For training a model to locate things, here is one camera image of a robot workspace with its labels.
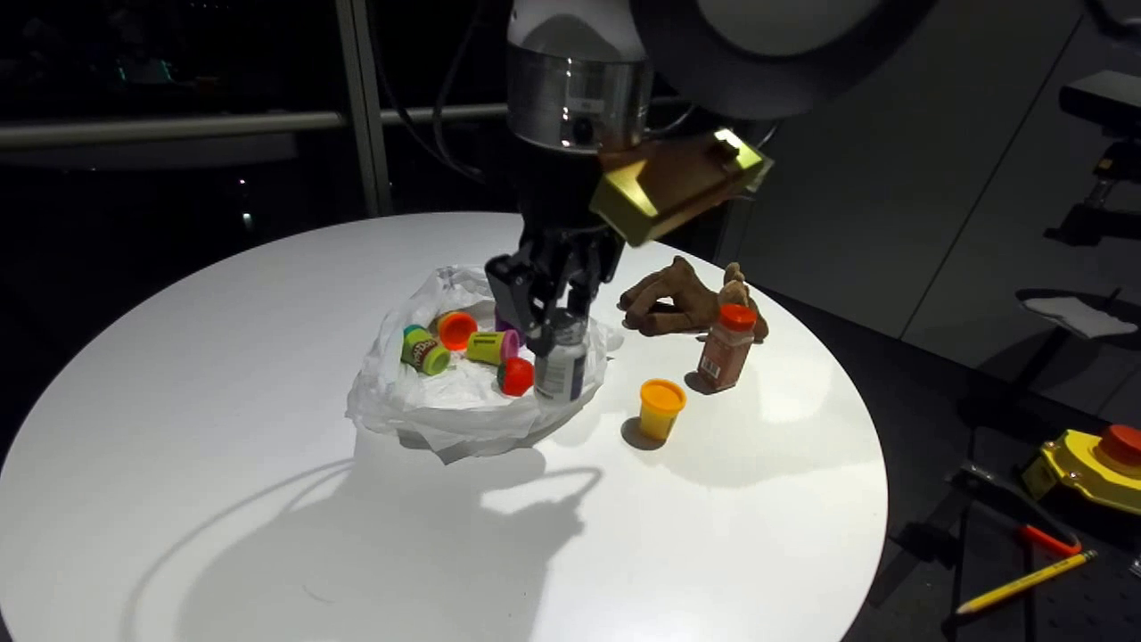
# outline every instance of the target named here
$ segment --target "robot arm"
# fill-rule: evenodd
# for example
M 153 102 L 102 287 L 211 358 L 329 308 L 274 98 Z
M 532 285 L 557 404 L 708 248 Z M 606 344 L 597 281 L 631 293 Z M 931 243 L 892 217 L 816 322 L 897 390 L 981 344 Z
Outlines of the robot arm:
M 488 261 L 501 322 L 537 358 L 537 396 L 574 399 L 584 324 L 619 247 L 745 191 L 765 157 L 739 132 L 651 139 L 651 78 L 696 107 L 770 120 L 870 76 L 935 0 L 513 0 L 518 253 Z

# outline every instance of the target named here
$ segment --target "orange cup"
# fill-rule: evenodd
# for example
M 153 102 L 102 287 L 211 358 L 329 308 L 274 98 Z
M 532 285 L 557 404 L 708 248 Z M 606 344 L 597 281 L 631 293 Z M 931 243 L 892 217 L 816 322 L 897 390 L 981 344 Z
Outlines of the orange cup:
M 640 385 L 638 431 L 647 435 L 651 441 L 668 441 L 679 406 L 683 406 L 679 385 L 668 377 L 647 377 Z
M 476 333 L 476 322 L 467 311 L 450 311 L 430 322 L 439 343 L 454 353 L 467 349 L 467 337 Z

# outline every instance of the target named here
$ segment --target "white round table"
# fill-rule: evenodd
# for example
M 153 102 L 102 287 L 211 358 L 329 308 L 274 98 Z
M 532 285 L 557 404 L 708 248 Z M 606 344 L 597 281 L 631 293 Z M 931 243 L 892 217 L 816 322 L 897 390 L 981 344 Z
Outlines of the white round table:
M 878 572 L 870 415 L 820 337 L 770 337 L 635 448 L 640 377 L 692 335 L 627 335 L 597 396 L 536 448 L 439 465 L 356 435 L 347 393 L 430 268 L 509 253 L 513 215 L 417 215 L 221 261 L 93 337 L 0 476 L 16 642 L 823 642 Z M 677 248 L 627 248 L 595 317 Z M 721 270 L 696 261 L 703 281 Z

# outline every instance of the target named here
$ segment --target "yellow block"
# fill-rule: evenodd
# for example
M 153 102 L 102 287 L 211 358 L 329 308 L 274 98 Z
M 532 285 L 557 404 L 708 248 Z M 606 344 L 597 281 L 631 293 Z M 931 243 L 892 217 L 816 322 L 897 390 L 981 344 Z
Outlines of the yellow block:
M 1041 457 L 1024 470 L 1035 497 L 1056 484 L 1078 490 L 1084 500 L 1141 512 L 1141 476 L 1107 468 L 1099 457 L 1099 435 L 1069 429 L 1060 441 L 1043 441 Z

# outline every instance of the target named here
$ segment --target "brown toy figure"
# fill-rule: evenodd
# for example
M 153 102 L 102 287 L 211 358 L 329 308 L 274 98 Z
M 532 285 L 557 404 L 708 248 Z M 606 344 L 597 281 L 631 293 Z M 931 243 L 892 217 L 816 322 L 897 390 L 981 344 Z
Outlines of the brown toy figure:
M 640 335 L 707 333 L 715 322 L 721 302 L 745 302 L 757 311 L 742 265 L 727 265 L 722 285 L 713 293 L 683 256 L 673 256 L 669 268 L 651 270 L 618 299 L 627 314 L 622 324 Z M 761 343 L 770 328 L 759 311 L 757 317 L 757 343 Z

